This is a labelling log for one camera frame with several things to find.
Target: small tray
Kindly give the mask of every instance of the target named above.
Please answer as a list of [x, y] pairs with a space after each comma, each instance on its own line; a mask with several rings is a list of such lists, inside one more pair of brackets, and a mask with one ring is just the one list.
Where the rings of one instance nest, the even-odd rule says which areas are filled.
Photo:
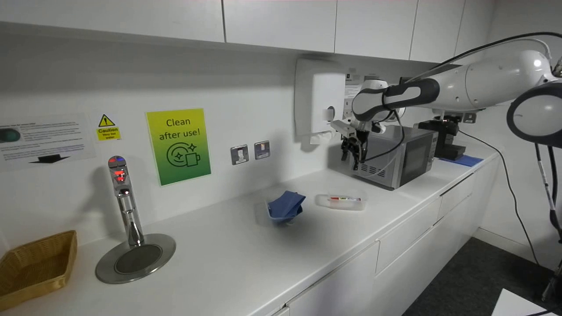
[[11, 250], [0, 262], [0, 311], [62, 290], [76, 260], [76, 232], [69, 230]]

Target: floor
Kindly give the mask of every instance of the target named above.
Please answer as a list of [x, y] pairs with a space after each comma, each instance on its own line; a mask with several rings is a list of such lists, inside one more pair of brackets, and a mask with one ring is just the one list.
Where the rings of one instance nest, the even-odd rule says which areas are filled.
[[406, 316], [491, 316], [503, 288], [562, 315], [562, 285], [543, 304], [552, 273], [471, 239], [405, 313]]

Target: sticker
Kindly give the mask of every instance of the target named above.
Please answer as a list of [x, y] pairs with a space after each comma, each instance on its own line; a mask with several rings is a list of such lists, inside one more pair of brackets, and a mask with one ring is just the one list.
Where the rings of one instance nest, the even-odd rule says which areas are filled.
[[122, 141], [118, 125], [110, 118], [103, 116], [99, 123], [99, 141]]
[[250, 160], [248, 146], [231, 148], [231, 158], [233, 158], [233, 165], [248, 164]]
[[271, 157], [271, 148], [269, 148], [269, 143], [257, 143], [254, 144], [254, 153], [255, 153], [255, 158], [257, 160], [266, 160]]
[[82, 118], [27, 118], [0, 123], [0, 169], [94, 157]]
[[211, 174], [203, 109], [148, 113], [148, 123], [162, 185]]

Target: countertop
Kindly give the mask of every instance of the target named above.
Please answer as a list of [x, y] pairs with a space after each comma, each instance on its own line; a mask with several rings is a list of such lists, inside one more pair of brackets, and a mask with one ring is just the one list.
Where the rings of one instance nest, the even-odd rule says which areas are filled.
[[[492, 160], [496, 155], [480, 151], [475, 157]], [[69, 287], [6, 315], [273, 315], [329, 271], [370, 248], [417, 206], [482, 165], [435, 160], [431, 173], [396, 192], [338, 171], [310, 174], [146, 227], [145, 234], [168, 234], [176, 239], [178, 248], [162, 271], [136, 283], [104, 285], [96, 278], [97, 262], [122, 241], [87, 244], [80, 248]], [[296, 222], [278, 227], [268, 220], [266, 202], [285, 190], [308, 199]], [[366, 208], [324, 209], [315, 206], [319, 194], [363, 195]]]

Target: tap drip tray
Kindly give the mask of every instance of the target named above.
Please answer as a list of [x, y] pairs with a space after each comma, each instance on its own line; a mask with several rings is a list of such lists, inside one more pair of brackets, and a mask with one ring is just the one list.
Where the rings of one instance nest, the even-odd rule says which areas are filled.
[[176, 243], [169, 236], [145, 236], [145, 244], [131, 248], [124, 243], [113, 248], [97, 266], [96, 276], [103, 283], [122, 285], [143, 280], [162, 269], [175, 255]]

